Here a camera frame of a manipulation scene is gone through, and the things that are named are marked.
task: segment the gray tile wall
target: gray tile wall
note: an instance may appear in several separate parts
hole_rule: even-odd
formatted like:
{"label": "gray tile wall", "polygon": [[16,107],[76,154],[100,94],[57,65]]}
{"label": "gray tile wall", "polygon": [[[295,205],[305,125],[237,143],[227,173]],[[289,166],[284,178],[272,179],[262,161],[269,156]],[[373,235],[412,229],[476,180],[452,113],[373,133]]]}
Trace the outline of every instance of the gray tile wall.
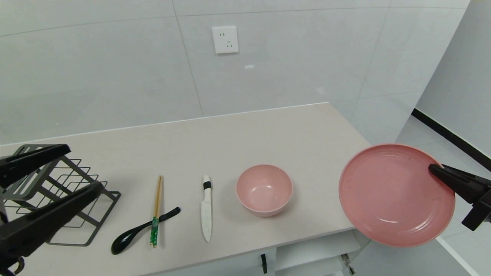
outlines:
{"label": "gray tile wall", "polygon": [[3,0],[0,143],[325,101],[393,142],[468,2]]}

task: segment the plate rim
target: plate rim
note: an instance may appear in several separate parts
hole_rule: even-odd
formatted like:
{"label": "plate rim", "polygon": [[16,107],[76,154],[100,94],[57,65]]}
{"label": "plate rim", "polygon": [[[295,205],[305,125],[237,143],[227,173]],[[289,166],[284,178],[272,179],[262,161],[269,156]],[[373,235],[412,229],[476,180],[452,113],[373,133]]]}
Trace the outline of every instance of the plate rim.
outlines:
{"label": "plate rim", "polygon": [[341,198],[341,185],[342,185],[342,179],[343,179],[343,175],[348,167],[348,165],[360,154],[362,154],[363,152],[367,151],[367,150],[370,150],[370,149],[373,149],[373,148],[377,148],[377,147],[384,147],[384,146],[401,146],[401,147],[406,147],[406,148],[409,148],[411,150],[416,150],[416,151],[419,151],[420,153],[428,156],[429,158],[431,158],[436,164],[442,166],[442,164],[440,162],[438,162],[438,160],[436,160],[433,156],[431,156],[430,154],[416,148],[416,147],[413,147],[413,146],[409,146],[409,145],[405,145],[405,144],[398,144],[398,143],[383,143],[383,144],[377,144],[377,145],[373,145],[373,146],[369,146],[367,148],[364,148],[362,150],[360,150],[359,152],[357,152],[355,155],[353,155],[353,157],[350,158],[350,160],[346,163],[346,165],[344,166],[343,168],[343,171],[341,172],[341,176],[339,177],[339,185],[338,185],[338,194],[339,194],[339,201],[341,202],[341,208],[343,209],[343,212],[344,214],[346,215],[346,217],[348,218],[348,220],[351,222],[351,224],[353,224],[353,226],[358,229],[363,235],[367,236],[368,238],[370,238],[371,240],[374,240],[378,243],[381,243],[381,244],[384,244],[384,245],[388,245],[388,246],[392,246],[392,247],[398,247],[398,248],[410,248],[410,247],[416,247],[416,246],[420,246],[420,245],[423,245],[423,244],[426,244],[432,240],[434,240],[436,237],[438,237],[439,235],[441,235],[445,229],[448,227],[448,225],[450,224],[450,221],[452,220],[453,218],[453,215],[454,215],[454,212],[455,212],[455,205],[456,205],[456,199],[455,199],[455,192],[453,193],[453,196],[452,196],[452,212],[451,212],[451,215],[450,215],[450,218],[448,219],[447,223],[445,224],[445,227],[442,228],[442,230],[437,234],[435,235],[434,237],[428,239],[427,241],[424,241],[424,242],[421,242],[421,243],[418,243],[418,244],[410,244],[410,245],[393,245],[393,244],[390,244],[390,243],[386,243],[384,241],[380,241],[378,239],[374,239],[372,238],[369,234],[370,233],[367,233],[366,231],[363,231],[362,229],[359,229],[354,223],[353,223],[353,220],[352,218],[350,218],[350,216],[347,214],[347,212],[345,211],[345,206],[343,204],[343,200]]}

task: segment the wall socket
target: wall socket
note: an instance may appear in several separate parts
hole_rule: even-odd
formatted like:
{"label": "wall socket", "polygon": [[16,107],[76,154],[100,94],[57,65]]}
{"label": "wall socket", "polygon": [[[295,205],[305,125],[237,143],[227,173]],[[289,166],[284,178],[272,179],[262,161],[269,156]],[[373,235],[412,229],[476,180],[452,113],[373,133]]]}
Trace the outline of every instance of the wall socket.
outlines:
{"label": "wall socket", "polygon": [[212,33],[217,54],[237,53],[239,51],[237,27],[213,27]]}

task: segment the chopsticks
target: chopsticks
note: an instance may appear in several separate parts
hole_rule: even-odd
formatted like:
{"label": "chopsticks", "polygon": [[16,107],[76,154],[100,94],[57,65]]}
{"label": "chopsticks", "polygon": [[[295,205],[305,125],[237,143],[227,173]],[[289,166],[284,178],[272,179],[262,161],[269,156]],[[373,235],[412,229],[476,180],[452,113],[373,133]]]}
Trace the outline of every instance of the chopsticks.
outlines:
{"label": "chopsticks", "polygon": [[152,219],[152,232],[150,232],[150,245],[153,248],[157,247],[157,236],[159,233],[159,209],[160,201],[162,198],[162,186],[164,185],[164,177],[159,175],[159,181],[157,182],[157,194],[155,196],[155,209]]}

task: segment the dish rack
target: dish rack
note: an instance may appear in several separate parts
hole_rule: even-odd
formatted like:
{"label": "dish rack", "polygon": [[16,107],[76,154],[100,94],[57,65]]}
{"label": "dish rack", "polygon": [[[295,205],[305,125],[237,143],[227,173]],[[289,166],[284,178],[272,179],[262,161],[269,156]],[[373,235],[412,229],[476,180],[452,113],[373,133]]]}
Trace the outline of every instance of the dish rack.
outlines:
{"label": "dish rack", "polygon": [[[50,145],[22,145],[13,155],[47,146]],[[63,156],[38,168],[7,189],[0,190],[10,220],[98,181],[99,175],[92,173],[90,167],[81,164],[81,159]],[[52,236],[47,241],[48,244],[86,247],[93,241],[121,196],[120,192],[106,189],[107,181],[100,182],[104,186],[101,195]]]}

